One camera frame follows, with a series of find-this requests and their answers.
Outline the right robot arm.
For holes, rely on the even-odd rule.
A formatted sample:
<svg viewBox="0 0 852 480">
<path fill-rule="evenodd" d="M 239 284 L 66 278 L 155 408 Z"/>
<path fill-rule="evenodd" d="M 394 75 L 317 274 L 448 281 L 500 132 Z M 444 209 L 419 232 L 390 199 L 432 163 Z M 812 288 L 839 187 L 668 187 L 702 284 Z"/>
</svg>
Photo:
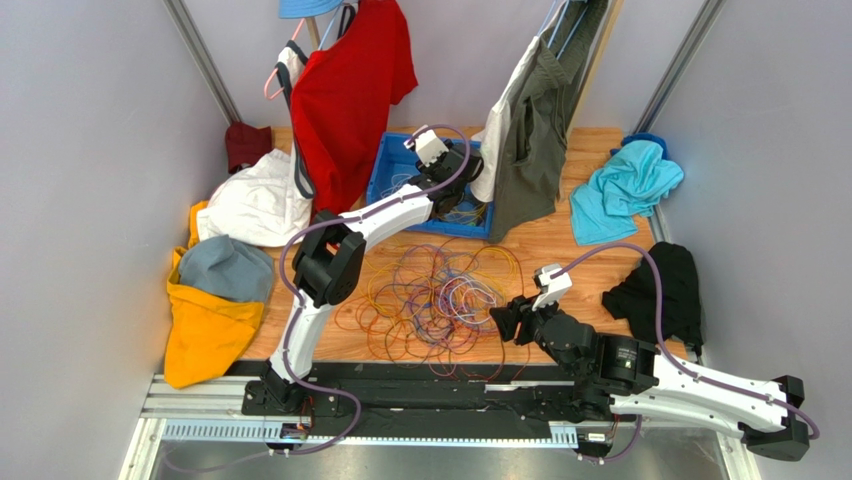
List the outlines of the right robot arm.
<svg viewBox="0 0 852 480">
<path fill-rule="evenodd" d="M 489 310 L 500 338 L 537 345 L 573 385 L 557 403 L 574 422 L 658 417 L 714 430 L 740 440 L 755 455 L 801 460 L 810 448 L 808 425 L 796 408 L 804 400 L 793 376 L 753 380 L 666 357 L 629 336 L 599 334 L 562 311 L 518 296 Z"/>
</svg>

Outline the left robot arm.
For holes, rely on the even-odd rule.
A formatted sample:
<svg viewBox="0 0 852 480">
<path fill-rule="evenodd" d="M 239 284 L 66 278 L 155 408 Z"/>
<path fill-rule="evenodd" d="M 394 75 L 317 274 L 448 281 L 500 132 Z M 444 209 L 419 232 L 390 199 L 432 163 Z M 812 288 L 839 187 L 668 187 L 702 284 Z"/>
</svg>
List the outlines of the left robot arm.
<svg viewBox="0 0 852 480">
<path fill-rule="evenodd" d="M 421 148 L 417 175 L 388 197 L 352 212 L 320 212 L 297 234 L 294 277 L 287 286 L 292 310 L 261 384 L 270 404 L 285 412 L 302 402 L 307 375 L 325 324 L 335 306 L 355 290 L 365 254 L 405 230 L 453 210 L 484 164 L 469 143 L 446 140 L 437 156 Z"/>
</svg>

